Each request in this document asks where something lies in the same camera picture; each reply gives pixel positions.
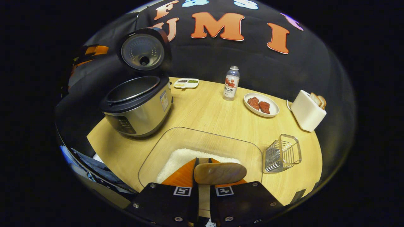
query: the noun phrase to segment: wire basket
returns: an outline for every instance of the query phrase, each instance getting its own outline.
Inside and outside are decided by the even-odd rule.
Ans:
[[[265,151],[264,173],[285,171],[302,161],[296,137],[281,134]]]

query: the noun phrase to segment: table top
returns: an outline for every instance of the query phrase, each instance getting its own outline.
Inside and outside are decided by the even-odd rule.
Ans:
[[[179,78],[170,78],[175,82]],[[255,144],[264,152],[281,134],[298,138],[302,161],[292,168],[263,174],[262,184],[283,205],[290,204],[296,192],[306,196],[320,180],[322,155],[316,133],[300,129],[286,106],[286,100],[237,88],[233,101],[223,99],[224,84],[200,80],[194,89],[171,88],[173,107],[167,121],[154,136],[136,140],[122,136],[109,122],[102,119],[87,135],[91,146],[108,166],[127,185],[141,191],[138,172],[161,136],[174,127],[186,127],[231,137]],[[244,95],[250,92],[265,95],[279,106],[279,114],[272,118],[256,115],[244,105]],[[209,217],[208,212],[201,216]]]

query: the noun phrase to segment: rice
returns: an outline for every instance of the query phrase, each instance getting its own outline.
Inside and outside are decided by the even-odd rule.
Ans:
[[[219,162],[235,162],[241,164],[241,162],[235,158],[225,158],[209,153],[204,153],[200,151],[194,151],[191,149],[177,149],[167,160],[167,163],[164,165],[163,169],[157,175],[156,183],[161,184],[167,177],[177,171],[180,167],[188,163],[194,158],[213,158]]]

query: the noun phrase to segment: fabric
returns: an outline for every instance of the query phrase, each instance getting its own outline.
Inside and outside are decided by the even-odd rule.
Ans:
[[[67,164],[72,164],[79,168],[82,168],[81,165],[78,164],[78,162],[76,162],[76,160],[72,157],[66,146],[60,146],[60,150],[62,150],[63,157],[65,158]]]
[[[227,70],[236,65],[241,74],[240,87],[291,102],[300,90],[314,92],[327,100],[327,115],[315,132],[322,150],[321,179],[324,181],[329,177],[353,141],[357,111],[349,77],[332,50],[303,23],[298,23],[298,26],[293,23],[292,15],[286,17],[259,1],[252,0],[255,4],[247,5],[229,0],[177,2],[164,10],[164,16],[155,20],[156,9],[170,2],[175,1],[161,1],[139,13],[125,14],[85,43],[109,49],[107,54],[98,55],[97,59],[77,67],[69,81],[69,94],[57,106],[57,124],[66,143],[93,157],[95,152],[86,136],[103,119],[98,108],[100,100],[113,87],[136,76],[124,70],[117,58],[117,41],[136,29],[159,24],[169,36],[173,36],[168,21],[178,18],[175,36],[170,41],[173,70],[167,72],[169,76],[223,83]],[[209,13],[216,21],[226,13],[243,15],[240,31],[244,40],[222,38],[224,29],[212,37],[206,28],[205,38],[192,38],[196,27],[192,15],[201,12]],[[267,46],[273,35],[268,23],[288,30],[288,54]]]
[[[82,161],[90,166],[93,170],[95,170],[97,173],[105,177],[109,182],[111,183],[123,183],[121,179],[119,179],[111,170],[108,169],[108,167],[102,163],[99,162],[95,159],[92,159],[90,157],[87,157],[86,155],[83,155],[82,153],[76,151],[75,149],[72,148],[72,150],[80,156]]]

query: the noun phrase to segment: letter m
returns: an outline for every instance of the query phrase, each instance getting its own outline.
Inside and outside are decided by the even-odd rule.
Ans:
[[[210,36],[216,37],[217,34],[224,28],[224,32],[220,37],[225,40],[243,41],[241,35],[241,20],[243,15],[237,13],[226,13],[216,21],[210,13],[194,13],[195,32],[191,34],[192,38],[205,38],[208,35],[204,32],[204,28],[209,32]]]

